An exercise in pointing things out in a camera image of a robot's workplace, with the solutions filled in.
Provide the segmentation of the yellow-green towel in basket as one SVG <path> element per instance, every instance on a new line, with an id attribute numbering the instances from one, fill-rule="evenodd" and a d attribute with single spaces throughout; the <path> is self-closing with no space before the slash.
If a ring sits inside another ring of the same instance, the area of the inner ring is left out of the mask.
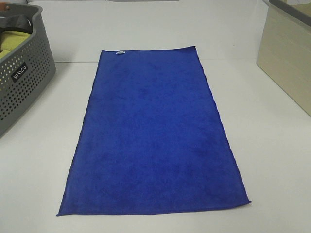
<path id="1" fill-rule="evenodd" d="M 24 42 L 29 33 L 18 31 L 4 31 L 0 34 L 0 58 L 9 54 L 14 48 Z"/>

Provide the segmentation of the grey perforated plastic basket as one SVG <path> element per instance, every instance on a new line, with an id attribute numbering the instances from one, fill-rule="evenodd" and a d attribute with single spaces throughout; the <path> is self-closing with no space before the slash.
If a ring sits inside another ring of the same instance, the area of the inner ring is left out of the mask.
<path id="1" fill-rule="evenodd" d="M 0 17 L 26 15 L 32 34 L 0 60 L 0 134 L 33 105 L 54 77 L 56 67 L 40 6 L 1 3 Z"/>

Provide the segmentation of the dark grey cloth in basket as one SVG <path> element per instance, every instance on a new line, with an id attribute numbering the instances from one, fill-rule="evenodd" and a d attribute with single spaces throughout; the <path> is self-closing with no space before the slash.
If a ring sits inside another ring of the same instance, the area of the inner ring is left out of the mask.
<path id="1" fill-rule="evenodd" d="M 12 15 L 0 19 L 0 32 L 23 32 L 32 34 L 33 27 L 26 15 Z"/>

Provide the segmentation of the beige storage box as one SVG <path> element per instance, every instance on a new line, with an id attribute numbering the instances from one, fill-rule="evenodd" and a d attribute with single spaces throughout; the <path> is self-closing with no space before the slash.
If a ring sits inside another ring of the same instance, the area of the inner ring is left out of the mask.
<path id="1" fill-rule="evenodd" d="M 311 113 L 311 2 L 271 0 L 257 65 Z"/>

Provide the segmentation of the blue microfiber towel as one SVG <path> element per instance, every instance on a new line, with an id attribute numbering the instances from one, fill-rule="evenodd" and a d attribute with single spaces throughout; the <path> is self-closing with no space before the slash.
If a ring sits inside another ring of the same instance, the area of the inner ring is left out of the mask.
<path id="1" fill-rule="evenodd" d="M 103 50 L 58 215 L 249 202 L 196 48 Z"/>

